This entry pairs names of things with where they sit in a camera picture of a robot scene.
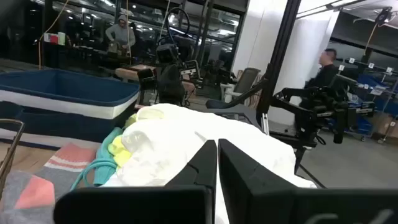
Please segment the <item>grey pink striped sock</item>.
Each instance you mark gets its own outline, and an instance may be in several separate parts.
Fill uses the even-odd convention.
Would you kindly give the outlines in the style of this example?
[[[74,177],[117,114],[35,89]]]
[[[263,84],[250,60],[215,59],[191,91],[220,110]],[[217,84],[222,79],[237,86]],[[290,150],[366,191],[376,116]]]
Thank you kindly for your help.
[[[95,148],[70,143],[33,174],[11,171],[2,192],[0,224],[53,224],[55,202],[95,157]]]

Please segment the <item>grey office chair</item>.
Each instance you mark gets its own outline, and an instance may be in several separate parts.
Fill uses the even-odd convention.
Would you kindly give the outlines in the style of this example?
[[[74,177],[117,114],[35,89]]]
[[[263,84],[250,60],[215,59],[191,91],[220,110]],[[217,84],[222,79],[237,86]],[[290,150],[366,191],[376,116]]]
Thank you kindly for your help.
[[[241,96],[243,93],[249,91],[253,84],[255,84],[260,75],[260,70],[256,68],[245,68],[240,70],[238,79],[235,84],[221,84],[221,100],[229,103],[233,99]]]

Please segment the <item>yellow shirt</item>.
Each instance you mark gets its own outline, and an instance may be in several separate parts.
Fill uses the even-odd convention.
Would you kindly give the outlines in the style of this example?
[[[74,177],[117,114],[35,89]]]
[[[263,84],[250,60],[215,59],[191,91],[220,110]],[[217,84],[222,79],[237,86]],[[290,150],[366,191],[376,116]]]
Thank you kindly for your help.
[[[123,132],[130,125],[137,121],[145,119],[163,119],[164,113],[161,110],[153,109],[148,106],[142,107],[138,112],[134,113],[126,120],[124,127],[122,128],[121,134],[117,134],[112,142],[108,145],[108,152],[112,155],[117,168],[122,167],[132,156],[132,153],[126,149],[122,143]]]

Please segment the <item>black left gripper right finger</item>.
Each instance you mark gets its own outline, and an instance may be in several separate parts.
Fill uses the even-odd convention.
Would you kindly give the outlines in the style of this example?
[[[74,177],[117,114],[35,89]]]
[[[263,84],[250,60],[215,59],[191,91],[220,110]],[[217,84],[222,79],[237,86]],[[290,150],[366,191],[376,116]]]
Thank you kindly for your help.
[[[305,189],[219,141],[230,224],[398,224],[398,190]]]

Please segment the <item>black aluminium stand frame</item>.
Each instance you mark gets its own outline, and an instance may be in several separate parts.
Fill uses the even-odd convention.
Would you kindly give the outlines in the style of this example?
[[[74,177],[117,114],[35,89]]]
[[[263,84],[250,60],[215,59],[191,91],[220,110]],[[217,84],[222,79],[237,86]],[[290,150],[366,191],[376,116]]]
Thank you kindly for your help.
[[[267,64],[266,72],[262,76],[260,82],[229,103],[208,100],[206,102],[206,107],[209,112],[217,115],[242,115],[248,120],[249,124],[259,128],[262,132],[265,131],[265,126],[267,124],[265,115],[271,105],[273,92],[284,61],[300,3],[301,0],[287,0],[271,61]],[[259,91],[261,95],[256,109],[250,109],[243,105],[246,99]]]

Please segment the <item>person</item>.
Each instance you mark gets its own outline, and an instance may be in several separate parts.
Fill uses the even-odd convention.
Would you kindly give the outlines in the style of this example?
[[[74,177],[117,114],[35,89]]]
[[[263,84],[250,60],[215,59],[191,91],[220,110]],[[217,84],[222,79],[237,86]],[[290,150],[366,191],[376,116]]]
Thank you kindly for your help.
[[[120,15],[118,23],[107,28],[105,34],[109,40],[108,52],[118,53],[121,51],[132,56],[131,48],[136,43],[134,29],[129,27],[126,15]]]
[[[305,85],[305,88],[311,87],[324,87],[329,86],[338,69],[334,66],[334,61],[337,56],[335,49],[325,49],[319,58],[319,64],[321,65],[320,71],[317,73],[315,78],[311,78]]]

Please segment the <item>wooden work table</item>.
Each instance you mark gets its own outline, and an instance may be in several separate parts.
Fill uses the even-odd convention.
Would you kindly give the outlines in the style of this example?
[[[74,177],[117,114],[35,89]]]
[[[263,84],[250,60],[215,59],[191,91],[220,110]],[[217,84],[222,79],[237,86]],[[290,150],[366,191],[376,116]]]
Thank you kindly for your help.
[[[155,70],[155,67],[150,65],[128,65],[126,67],[119,67],[115,69],[114,73],[117,77],[121,78],[123,82],[128,82],[129,80],[132,81],[139,81],[138,72],[145,69],[151,69],[152,71]]]

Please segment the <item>white shirt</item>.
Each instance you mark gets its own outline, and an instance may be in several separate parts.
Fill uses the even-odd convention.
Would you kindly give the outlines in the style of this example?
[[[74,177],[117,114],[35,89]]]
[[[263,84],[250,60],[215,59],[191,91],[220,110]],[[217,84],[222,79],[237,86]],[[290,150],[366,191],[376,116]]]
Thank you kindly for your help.
[[[291,146],[264,134],[258,127],[171,104],[141,108],[136,121],[121,135],[131,152],[106,187],[164,186],[176,177],[207,140],[227,139],[258,159],[266,168],[297,187],[315,184],[294,174]]]

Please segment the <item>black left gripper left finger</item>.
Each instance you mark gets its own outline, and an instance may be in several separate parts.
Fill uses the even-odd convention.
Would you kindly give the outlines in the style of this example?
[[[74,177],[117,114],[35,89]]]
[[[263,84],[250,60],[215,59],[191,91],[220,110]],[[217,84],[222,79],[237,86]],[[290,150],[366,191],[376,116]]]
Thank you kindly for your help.
[[[162,187],[90,187],[55,204],[55,224],[214,224],[217,145],[209,140]]]

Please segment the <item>teal garment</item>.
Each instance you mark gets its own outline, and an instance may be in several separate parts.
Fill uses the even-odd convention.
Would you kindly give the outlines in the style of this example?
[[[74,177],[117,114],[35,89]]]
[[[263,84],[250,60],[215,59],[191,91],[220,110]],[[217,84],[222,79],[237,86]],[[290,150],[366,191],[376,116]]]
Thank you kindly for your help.
[[[83,181],[85,187],[99,187],[109,180],[109,178],[116,172],[116,168],[118,166],[113,159],[113,155],[108,151],[108,146],[122,133],[123,130],[121,128],[115,127],[105,137],[96,151],[95,159],[80,172],[76,181],[70,187],[70,191],[75,190],[81,181]],[[88,181],[88,174],[91,171],[94,171],[94,180],[92,183]]]

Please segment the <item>navy white striped fabric bin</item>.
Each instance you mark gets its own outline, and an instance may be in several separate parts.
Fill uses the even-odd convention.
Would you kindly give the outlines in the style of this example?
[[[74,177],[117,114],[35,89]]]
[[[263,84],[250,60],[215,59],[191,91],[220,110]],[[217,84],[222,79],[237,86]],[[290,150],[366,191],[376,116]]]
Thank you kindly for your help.
[[[0,140],[24,123],[20,144],[98,147],[133,114],[139,85],[59,69],[0,73]]]

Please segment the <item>metal shelving rack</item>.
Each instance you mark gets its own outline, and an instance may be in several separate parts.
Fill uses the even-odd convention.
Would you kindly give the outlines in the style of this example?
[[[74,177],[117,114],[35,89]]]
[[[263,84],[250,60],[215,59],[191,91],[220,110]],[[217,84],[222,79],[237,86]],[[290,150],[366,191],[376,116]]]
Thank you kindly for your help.
[[[398,131],[398,70],[354,58],[336,62],[338,79],[348,85],[350,103],[362,111],[346,132],[359,135],[362,141],[386,142]]]

